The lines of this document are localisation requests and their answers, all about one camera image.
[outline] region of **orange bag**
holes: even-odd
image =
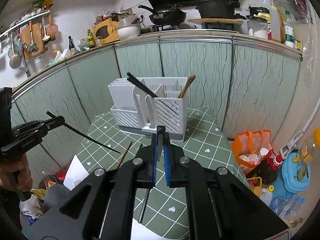
[[[245,175],[252,171],[259,163],[266,157],[260,160],[257,165],[250,164],[239,158],[240,155],[253,154],[261,148],[267,148],[269,151],[272,149],[270,142],[271,131],[246,131],[239,133],[231,145],[231,150],[236,158],[238,165]]]

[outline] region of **wooden cutting board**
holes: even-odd
[[[33,43],[37,44],[39,50],[36,53],[30,55],[29,54],[29,48],[31,44],[30,29],[29,27],[27,27],[27,28],[24,28],[21,32],[21,39],[28,45],[28,49],[24,49],[24,55],[26,59],[34,57],[44,51],[43,41],[41,37],[40,23],[36,23],[32,25],[32,36],[33,36]]]

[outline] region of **person's hand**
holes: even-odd
[[[6,173],[15,171],[20,171],[18,175],[18,189],[21,189],[22,191],[30,191],[33,181],[26,154],[21,156],[17,161],[6,161],[0,163],[0,186],[6,190],[13,191]]]

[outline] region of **white bowl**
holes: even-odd
[[[127,40],[140,35],[140,25],[130,24],[125,27],[118,28],[118,36],[121,40]]]

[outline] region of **round table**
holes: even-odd
[[[207,108],[188,109],[187,129],[183,142],[171,141],[183,148],[185,156],[199,162],[203,167],[215,170],[226,167],[241,182],[248,182],[239,169],[231,152],[228,140],[223,137],[220,128],[214,124],[214,116]],[[150,145],[151,138],[127,134],[119,130],[113,115],[109,112],[97,116],[90,126],[88,134],[105,145],[124,152],[132,141],[132,147],[124,162],[133,159],[140,144]],[[85,139],[81,143],[77,157],[88,172],[96,168],[112,170],[120,159],[119,154]],[[184,188],[169,188],[164,175],[164,158],[157,163],[156,186],[150,191],[142,225],[147,228],[141,231],[141,225],[133,223],[132,239],[141,239],[150,232],[157,239],[181,239],[188,236],[188,212]],[[133,217],[138,220],[146,189],[137,189]]]

